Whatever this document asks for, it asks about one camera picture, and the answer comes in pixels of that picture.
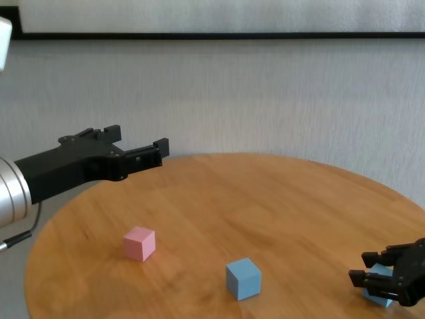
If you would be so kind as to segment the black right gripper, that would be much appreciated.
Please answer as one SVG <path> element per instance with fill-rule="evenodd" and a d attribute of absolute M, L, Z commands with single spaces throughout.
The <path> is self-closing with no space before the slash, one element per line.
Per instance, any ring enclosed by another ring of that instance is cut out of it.
<path fill-rule="evenodd" d="M 372 267 L 375 264 L 395 265 L 393 277 L 396 286 L 393 285 L 391 276 L 363 270 L 350 270 L 348 274 L 353 286 L 365 288 L 371 296 L 398 300 L 401 306 L 415 306 L 424 298 L 424 238 L 412 243 L 398 257 L 399 248 L 396 246 L 388 246 L 380 253 L 363 252 L 361 254 L 366 267 Z"/>

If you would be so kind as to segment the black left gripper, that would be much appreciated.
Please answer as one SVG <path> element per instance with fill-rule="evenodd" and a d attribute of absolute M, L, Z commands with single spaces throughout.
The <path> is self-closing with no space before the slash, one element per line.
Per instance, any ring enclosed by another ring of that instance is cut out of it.
<path fill-rule="evenodd" d="M 117 124 L 103 130 L 87 128 L 59 138 L 60 145 L 55 149 L 17 160 L 32 203 L 89 181 L 121 181 L 129 174 L 162 166 L 163 158 L 169 156 L 168 138 L 124 153 L 114 145 L 121 139 Z"/>

